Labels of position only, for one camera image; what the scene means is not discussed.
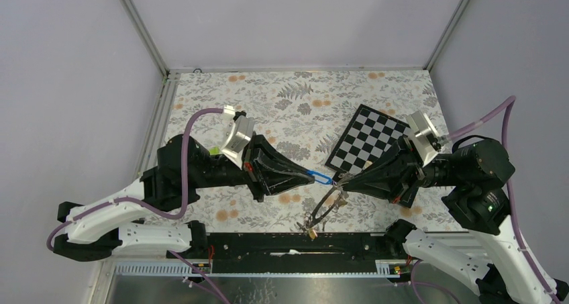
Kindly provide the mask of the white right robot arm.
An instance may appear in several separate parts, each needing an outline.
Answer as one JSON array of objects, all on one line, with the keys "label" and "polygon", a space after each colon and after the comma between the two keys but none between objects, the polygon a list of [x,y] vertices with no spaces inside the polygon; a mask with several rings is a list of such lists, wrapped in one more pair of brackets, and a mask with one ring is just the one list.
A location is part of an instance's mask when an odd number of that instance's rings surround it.
[{"label": "white right robot arm", "polygon": [[467,256],[402,219],[386,230],[387,254],[393,258],[408,254],[437,267],[466,285],[481,303],[561,302],[566,285],[537,263],[513,223],[503,188],[515,169],[503,145],[483,138],[443,154],[445,140],[426,114],[417,112],[407,120],[411,133],[344,182],[342,189],[406,205],[420,188],[450,187],[444,205],[490,260]]}]

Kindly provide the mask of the blue key tag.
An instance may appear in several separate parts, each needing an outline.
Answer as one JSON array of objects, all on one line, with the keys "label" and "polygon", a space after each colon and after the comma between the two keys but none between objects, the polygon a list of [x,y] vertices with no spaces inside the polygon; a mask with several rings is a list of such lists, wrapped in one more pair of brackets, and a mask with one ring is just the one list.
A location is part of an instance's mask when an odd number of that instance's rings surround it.
[{"label": "blue key tag", "polygon": [[315,182],[320,183],[322,185],[333,185],[334,181],[330,176],[324,175],[320,172],[314,170],[308,170],[307,174],[312,176]]}]

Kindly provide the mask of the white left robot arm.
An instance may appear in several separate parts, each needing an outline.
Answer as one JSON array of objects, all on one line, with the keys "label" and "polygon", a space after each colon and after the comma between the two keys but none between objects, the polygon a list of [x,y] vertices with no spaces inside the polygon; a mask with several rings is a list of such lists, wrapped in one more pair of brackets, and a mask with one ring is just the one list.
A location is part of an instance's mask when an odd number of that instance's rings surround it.
[{"label": "white left robot arm", "polygon": [[[208,114],[222,115],[229,128],[219,154],[212,154],[191,135],[195,122]],[[47,237],[49,251],[75,260],[91,262],[126,248],[150,248],[204,255],[208,240],[199,227],[181,230],[137,229],[149,215],[176,221],[190,204],[199,200],[198,190],[245,186],[257,202],[267,196],[311,185],[315,173],[278,152],[254,131],[243,111],[231,106],[206,108],[194,113],[185,130],[157,151],[157,164],[128,186],[99,201],[81,205],[65,201],[58,206],[59,225]]]}]

